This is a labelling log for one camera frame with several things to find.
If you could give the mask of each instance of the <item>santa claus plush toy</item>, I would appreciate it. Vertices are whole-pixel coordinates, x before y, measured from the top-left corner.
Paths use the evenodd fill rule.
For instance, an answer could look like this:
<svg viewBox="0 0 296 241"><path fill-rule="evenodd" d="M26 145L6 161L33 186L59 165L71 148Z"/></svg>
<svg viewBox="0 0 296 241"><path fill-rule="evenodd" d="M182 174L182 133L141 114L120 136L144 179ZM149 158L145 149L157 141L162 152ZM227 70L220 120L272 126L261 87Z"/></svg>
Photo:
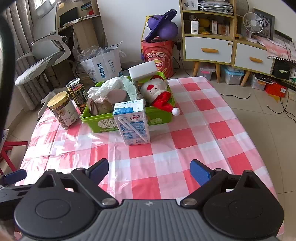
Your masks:
<svg viewBox="0 0 296 241"><path fill-rule="evenodd" d="M144 83L140 89L140 93L152 106L171 112L173 115L179 115L180 110L168 103L171 93L167 91L167 88L166 83L162 79L156 78Z"/></svg>

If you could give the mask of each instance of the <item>white sponge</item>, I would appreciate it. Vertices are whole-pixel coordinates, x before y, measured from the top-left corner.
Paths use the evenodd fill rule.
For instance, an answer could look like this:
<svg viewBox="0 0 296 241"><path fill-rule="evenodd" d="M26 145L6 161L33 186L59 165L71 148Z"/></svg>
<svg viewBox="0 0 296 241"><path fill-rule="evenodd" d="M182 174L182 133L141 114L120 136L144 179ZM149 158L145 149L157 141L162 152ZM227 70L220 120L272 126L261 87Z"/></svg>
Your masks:
<svg viewBox="0 0 296 241"><path fill-rule="evenodd" d="M142 64L138 64L128 69L133 82L138 82L142 79L152 77L157 72L155 62L149 61Z"/></svg>

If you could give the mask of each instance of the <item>white chair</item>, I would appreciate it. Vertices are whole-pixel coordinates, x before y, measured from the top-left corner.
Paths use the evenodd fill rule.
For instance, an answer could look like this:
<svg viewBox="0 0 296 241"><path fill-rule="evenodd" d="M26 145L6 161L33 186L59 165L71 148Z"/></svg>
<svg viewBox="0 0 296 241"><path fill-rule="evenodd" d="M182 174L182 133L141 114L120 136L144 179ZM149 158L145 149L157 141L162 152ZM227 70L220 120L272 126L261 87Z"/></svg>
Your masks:
<svg viewBox="0 0 296 241"><path fill-rule="evenodd" d="M22 73L15 81L15 86L23 85L30 80L38 77L52 65L56 65L67 59L71 51L65 44L67 38L58 35L57 31L57 11L59 3L51 4L49 0L44 2L42 6L36 9L39 18L33 27L33 36L35 41L32 42L32 51L20 56L17 61L28 56L34 56L39 61ZM38 112L40 118L47 108L48 101L57 93L67 91L67 88L54 89L52 84L45 78L50 89L48 95L41 100L44 103Z"/></svg>

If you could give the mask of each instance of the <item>cabinet leg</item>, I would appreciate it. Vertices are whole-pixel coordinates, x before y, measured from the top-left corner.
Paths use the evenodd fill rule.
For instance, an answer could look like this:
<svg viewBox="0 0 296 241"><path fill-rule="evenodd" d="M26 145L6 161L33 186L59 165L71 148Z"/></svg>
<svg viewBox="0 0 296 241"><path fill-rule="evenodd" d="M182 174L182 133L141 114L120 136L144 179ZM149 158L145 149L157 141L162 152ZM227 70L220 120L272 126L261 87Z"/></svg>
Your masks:
<svg viewBox="0 0 296 241"><path fill-rule="evenodd" d="M200 63L199 62L195 62L194 63L194 67L193 67L193 77L195 77L197 75L198 72L198 67L199 67Z"/></svg>
<svg viewBox="0 0 296 241"><path fill-rule="evenodd" d="M247 71L246 74L244 75L244 78L243 78L243 80L241 82L241 87L243 87L244 84L247 82L250 73L251 73L251 71Z"/></svg>
<svg viewBox="0 0 296 241"><path fill-rule="evenodd" d="M220 83L220 80L221 80L221 75L220 75L220 64L215 64L215 65L216 65L217 82Z"/></svg>

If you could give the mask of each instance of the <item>purple ball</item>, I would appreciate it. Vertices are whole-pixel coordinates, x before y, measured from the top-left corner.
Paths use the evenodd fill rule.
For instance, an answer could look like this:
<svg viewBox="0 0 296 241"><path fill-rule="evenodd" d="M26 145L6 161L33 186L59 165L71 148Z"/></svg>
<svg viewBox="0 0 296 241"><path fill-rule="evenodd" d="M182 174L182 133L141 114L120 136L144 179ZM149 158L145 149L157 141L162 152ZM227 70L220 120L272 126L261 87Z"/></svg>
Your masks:
<svg viewBox="0 0 296 241"><path fill-rule="evenodd" d="M148 19L148 27L149 27L149 29L153 29L154 28L154 26L155 26L155 24L158 22L158 20L160 19L160 17L161 17L161 15L160 14L155 14L155 15L153 15L155 18L157 18L157 19L155 19L155 18L153 18L153 17L150 17L149 19Z"/></svg>
<svg viewBox="0 0 296 241"><path fill-rule="evenodd" d="M170 40L177 36L178 26L171 21L166 21L158 30L158 36L164 40Z"/></svg>

